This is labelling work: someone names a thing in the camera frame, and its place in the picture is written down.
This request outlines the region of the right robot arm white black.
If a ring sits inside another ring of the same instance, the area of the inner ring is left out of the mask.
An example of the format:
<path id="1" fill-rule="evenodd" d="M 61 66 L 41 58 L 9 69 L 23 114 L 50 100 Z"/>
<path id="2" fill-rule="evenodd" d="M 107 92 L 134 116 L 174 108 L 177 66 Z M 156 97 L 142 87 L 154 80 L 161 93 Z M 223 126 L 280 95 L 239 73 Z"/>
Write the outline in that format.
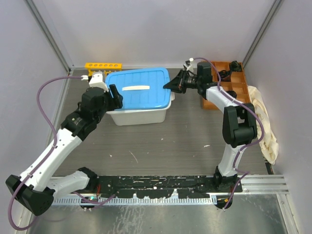
<path id="1" fill-rule="evenodd" d="M 196 89 L 205 100 L 213 103 L 223 114 L 222 136 L 226 143 L 221 162 L 217 165 L 213 185 L 219 192 L 225 192 L 237 181 L 237 166 L 245 149 L 257 137 L 256 115 L 251 103 L 237 100 L 232 93 L 221 87 L 221 76 L 213 81 L 212 62 L 201 61 L 197 73 L 191 71 L 191 61 L 187 60 L 175 78 L 163 87 L 174 93 L 184 94 L 187 89 Z"/>

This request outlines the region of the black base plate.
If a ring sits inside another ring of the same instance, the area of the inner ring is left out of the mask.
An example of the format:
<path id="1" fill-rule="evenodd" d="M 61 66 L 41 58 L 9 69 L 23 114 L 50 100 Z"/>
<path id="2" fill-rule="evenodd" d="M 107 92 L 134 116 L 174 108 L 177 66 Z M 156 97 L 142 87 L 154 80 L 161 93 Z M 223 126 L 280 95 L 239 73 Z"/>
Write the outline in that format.
<path id="1" fill-rule="evenodd" d="M 208 198 L 210 193 L 231 193 L 235 182 L 217 186 L 214 178 L 205 175 L 168 176 L 100 176 L 91 189 L 78 190 L 79 194 L 115 195 L 118 198 L 170 198 L 177 192 L 178 198 Z"/>

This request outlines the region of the white plastic bin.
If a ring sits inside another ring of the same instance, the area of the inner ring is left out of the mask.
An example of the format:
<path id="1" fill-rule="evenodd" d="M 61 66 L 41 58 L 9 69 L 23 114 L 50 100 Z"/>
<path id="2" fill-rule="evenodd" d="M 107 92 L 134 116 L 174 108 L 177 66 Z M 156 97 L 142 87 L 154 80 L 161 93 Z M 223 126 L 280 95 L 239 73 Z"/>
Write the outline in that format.
<path id="1" fill-rule="evenodd" d="M 171 103 L 174 99 L 175 95 L 174 93 L 171 93 L 168 106 L 162 109 L 115 110 L 109 111 L 106 114 L 112 117 L 117 126 L 162 123 L 165 120 L 166 112 L 171 107 Z"/>

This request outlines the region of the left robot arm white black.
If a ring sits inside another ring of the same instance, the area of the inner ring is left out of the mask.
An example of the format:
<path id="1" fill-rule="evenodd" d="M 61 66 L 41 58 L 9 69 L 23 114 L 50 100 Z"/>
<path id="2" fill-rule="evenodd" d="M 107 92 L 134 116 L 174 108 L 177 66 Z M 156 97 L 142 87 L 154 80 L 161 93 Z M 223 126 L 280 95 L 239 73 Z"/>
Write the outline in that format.
<path id="1" fill-rule="evenodd" d="M 19 176 L 7 178 L 5 183 L 15 200 L 39 216 L 59 197 L 78 190 L 93 193 L 98 187 L 98 176 L 86 167 L 55 181 L 51 177 L 67 156 L 97 128 L 106 112 L 122 108 L 122 101 L 114 84 L 108 90 L 88 88 L 77 109 L 65 118 L 56 138 L 37 160 Z"/>

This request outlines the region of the yellow test tube rack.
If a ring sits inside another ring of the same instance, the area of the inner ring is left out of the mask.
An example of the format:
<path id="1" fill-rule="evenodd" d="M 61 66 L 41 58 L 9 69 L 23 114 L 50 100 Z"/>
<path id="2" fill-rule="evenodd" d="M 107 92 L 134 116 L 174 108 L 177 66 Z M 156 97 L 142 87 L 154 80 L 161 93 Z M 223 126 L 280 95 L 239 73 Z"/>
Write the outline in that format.
<path id="1" fill-rule="evenodd" d="M 104 75 L 108 75 L 112 72 L 118 72 L 122 70 L 122 63 L 101 63 L 101 62 L 87 62 L 84 66 L 88 70 L 88 75 L 91 76 L 94 72 L 103 72 Z"/>

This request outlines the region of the blue plastic tray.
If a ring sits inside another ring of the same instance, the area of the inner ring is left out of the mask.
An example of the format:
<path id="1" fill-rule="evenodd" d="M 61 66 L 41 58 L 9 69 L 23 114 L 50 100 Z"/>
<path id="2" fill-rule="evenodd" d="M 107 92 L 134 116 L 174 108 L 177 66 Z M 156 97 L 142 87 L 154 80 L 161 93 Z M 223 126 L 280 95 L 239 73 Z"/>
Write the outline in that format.
<path id="1" fill-rule="evenodd" d="M 166 68 L 134 69 L 109 74 L 105 83 L 114 84 L 123 96 L 122 110 L 154 110 L 169 105 L 171 91 L 163 86 L 170 81 Z"/>

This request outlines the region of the cream cloth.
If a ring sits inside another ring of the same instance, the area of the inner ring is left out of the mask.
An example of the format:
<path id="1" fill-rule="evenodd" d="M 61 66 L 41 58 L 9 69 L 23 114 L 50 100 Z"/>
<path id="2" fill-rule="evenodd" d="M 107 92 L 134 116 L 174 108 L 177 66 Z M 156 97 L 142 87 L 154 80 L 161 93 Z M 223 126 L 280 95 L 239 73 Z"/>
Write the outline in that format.
<path id="1" fill-rule="evenodd" d="M 262 140 L 259 142 L 259 146 L 263 157 L 271 164 L 274 165 L 279 153 L 279 144 L 271 129 L 269 115 L 266 106 L 263 102 L 260 91 L 254 86 L 248 86 L 248 92 L 250 101 L 254 105 L 255 114 L 260 119 L 264 134 Z"/>

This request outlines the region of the orange compartment tray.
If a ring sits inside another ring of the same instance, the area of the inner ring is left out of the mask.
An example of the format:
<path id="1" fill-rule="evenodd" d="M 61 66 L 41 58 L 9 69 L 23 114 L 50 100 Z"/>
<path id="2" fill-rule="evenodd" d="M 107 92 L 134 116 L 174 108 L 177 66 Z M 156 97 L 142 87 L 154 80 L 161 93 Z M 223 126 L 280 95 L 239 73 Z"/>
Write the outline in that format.
<path id="1" fill-rule="evenodd" d="M 216 69 L 220 71 L 232 71 L 231 76 L 227 76 L 224 78 L 220 85 L 221 87 L 227 91 L 234 91 L 237 94 L 236 99 L 243 102 L 249 103 L 250 96 L 247 88 L 247 82 L 245 73 L 243 70 L 243 65 L 241 62 L 237 61 L 212 61 L 212 64 L 216 67 Z"/>

